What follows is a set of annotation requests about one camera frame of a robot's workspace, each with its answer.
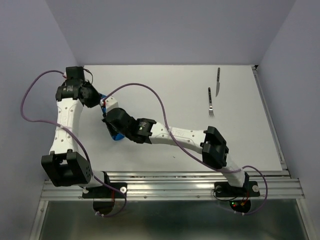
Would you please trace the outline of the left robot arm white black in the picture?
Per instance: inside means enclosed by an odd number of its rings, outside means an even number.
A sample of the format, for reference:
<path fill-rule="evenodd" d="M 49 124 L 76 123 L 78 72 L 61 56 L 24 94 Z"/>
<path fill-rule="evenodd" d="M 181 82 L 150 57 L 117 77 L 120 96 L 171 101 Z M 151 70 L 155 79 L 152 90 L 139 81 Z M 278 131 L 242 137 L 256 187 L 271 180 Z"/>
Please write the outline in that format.
<path fill-rule="evenodd" d="M 41 158 L 41 165 L 56 187 L 79 186 L 94 188 L 100 197 L 111 193 L 111 184 L 105 174 L 94 171 L 87 158 L 79 153 L 80 117 L 84 106 L 92 108 L 100 103 L 100 94 L 89 83 L 64 85 L 55 94 L 57 127 L 48 155 Z"/>

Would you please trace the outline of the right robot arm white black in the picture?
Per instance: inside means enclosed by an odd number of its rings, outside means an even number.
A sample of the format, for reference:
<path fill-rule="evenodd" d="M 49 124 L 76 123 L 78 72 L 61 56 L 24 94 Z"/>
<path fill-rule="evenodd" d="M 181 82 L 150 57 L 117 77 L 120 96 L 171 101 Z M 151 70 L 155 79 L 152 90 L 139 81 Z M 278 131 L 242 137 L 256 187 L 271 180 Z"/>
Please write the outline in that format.
<path fill-rule="evenodd" d="M 223 174 L 233 194 L 242 195 L 248 190 L 248 174 L 231 159 L 227 141 L 215 127 L 206 130 L 166 127 L 153 119 L 135 119 L 119 107 L 104 113 L 102 121 L 113 138 L 120 134 L 137 144 L 170 145 L 194 151 L 202 156 L 200 163 Z"/>

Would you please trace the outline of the blue cloth napkin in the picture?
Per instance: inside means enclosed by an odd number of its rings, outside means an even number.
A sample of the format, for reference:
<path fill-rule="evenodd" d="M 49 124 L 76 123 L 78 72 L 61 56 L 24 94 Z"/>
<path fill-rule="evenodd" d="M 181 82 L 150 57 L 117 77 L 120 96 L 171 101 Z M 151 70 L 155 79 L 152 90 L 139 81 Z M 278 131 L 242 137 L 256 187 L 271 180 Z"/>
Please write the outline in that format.
<path fill-rule="evenodd" d="M 106 95 L 100 93 L 100 99 L 105 99 L 106 98 Z M 114 140 L 114 141 L 120 141 L 122 140 L 125 136 L 122 135 L 121 133 L 119 133 L 118 131 L 116 131 L 110 124 L 107 123 L 105 117 L 107 115 L 108 112 L 104 112 L 102 111 L 102 122 L 105 123 L 107 129 L 108 129 L 108 132 L 111 136 L 111 138 Z"/>

